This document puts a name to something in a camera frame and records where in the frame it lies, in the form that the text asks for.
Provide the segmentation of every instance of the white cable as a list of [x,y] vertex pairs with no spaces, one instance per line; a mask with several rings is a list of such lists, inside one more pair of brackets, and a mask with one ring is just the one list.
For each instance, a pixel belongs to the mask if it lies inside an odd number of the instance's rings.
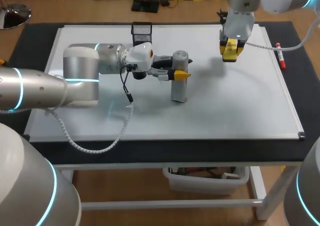
[[76,148],[77,150],[80,150],[81,152],[87,153],[87,154],[102,154],[105,153],[109,150],[111,150],[117,143],[118,141],[121,139],[121,137],[123,136],[124,132],[126,131],[126,128],[128,126],[128,123],[130,122],[130,119],[133,115],[134,112],[134,105],[133,103],[131,103],[129,105],[130,107],[130,113],[128,115],[128,118],[126,119],[126,121],[124,122],[124,125],[122,126],[122,129],[118,135],[118,137],[113,141],[112,144],[110,144],[108,147],[104,148],[104,149],[99,149],[99,150],[91,150],[91,149],[87,149],[84,147],[81,147],[80,145],[76,144],[70,137],[70,135],[68,134],[68,131],[66,129],[65,123],[62,121],[62,119],[58,116],[58,114],[51,110],[51,109],[45,109],[48,113],[52,114],[60,123],[61,128],[63,130],[64,135],[66,136],[68,142],[71,144],[71,146],[73,146],[74,148]]
[[313,29],[315,28],[315,26],[317,26],[318,22],[320,21],[320,16],[318,16],[312,23],[311,27],[308,30],[308,33],[306,34],[306,36],[304,37],[304,39],[301,41],[301,43],[299,43],[297,46],[294,47],[281,47],[281,48],[277,48],[277,47],[267,47],[267,46],[262,46],[262,45],[258,45],[255,43],[251,43],[251,42],[246,42],[246,45],[250,45],[253,47],[257,47],[257,48],[261,48],[261,49],[266,49],[266,50],[273,50],[273,51],[292,51],[292,50],[296,50],[301,48],[304,43],[309,39]]

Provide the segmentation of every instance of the metal rod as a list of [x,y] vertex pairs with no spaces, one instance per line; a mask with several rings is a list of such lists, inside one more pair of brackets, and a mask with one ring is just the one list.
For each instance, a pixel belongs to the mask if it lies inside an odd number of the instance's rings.
[[210,200],[158,200],[158,201],[119,201],[119,202],[83,202],[82,210],[137,210],[170,208],[229,208],[258,207],[260,199],[210,199]]
[[0,0],[0,5],[1,5],[2,9],[7,9],[8,8],[6,0]]
[[255,199],[263,200],[267,193],[259,166],[249,167],[250,182]]
[[131,163],[90,163],[55,164],[62,170],[119,170],[119,169],[162,169],[185,167],[228,167],[228,166],[299,166],[301,162],[131,162]]
[[258,220],[267,220],[284,200],[287,188],[298,171],[297,166],[286,166],[280,177],[263,199],[262,206],[256,210]]

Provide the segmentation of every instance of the floor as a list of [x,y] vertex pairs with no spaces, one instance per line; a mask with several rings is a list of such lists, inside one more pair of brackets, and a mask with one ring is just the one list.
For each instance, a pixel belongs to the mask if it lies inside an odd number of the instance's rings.
[[[219,9],[226,10],[228,2],[179,1],[175,8],[161,7],[157,14],[131,12],[131,0],[7,0],[22,3],[32,9],[30,23],[53,22],[216,22]],[[300,38],[308,31],[315,19],[309,10],[283,14],[268,14],[262,9],[255,13],[256,21],[292,21]],[[0,31],[0,58],[9,59],[23,26]],[[315,29],[305,43],[305,49],[320,76],[318,45],[320,29]],[[280,167],[261,167],[268,191],[281,173]],[[169,199],[211,199],[210,195],[172,192],[160,169],[81,171],[73,180],[81,200],[127,201]],[[250,186],[239,188],[233,199],[252,197]],[[83,212],[81,226],[284,226],[281,205],[267,222],[258,222],[251,208],[213,209],[157,209],[157,210],[110,210]]]

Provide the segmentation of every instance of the marker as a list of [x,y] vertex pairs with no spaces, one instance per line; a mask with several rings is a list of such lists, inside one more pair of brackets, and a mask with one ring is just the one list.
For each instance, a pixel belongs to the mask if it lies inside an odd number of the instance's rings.
[[[280,43],[276,43],[275,45],[278,49],[281,49]],[[286,70],[286,63],[284,60],[284,55],[282,54],[281,51],[277,51],[278,52],[278,57],[279,57],[279,61],[280,61],[280,69],[281,70]]]

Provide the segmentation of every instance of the chair base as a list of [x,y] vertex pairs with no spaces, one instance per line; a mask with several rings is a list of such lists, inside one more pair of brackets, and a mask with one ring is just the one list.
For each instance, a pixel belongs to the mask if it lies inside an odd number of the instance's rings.
[[23,25],[31,17],[31,9],[23,4],[8,4],[0,9],[0,30],[13,29]]

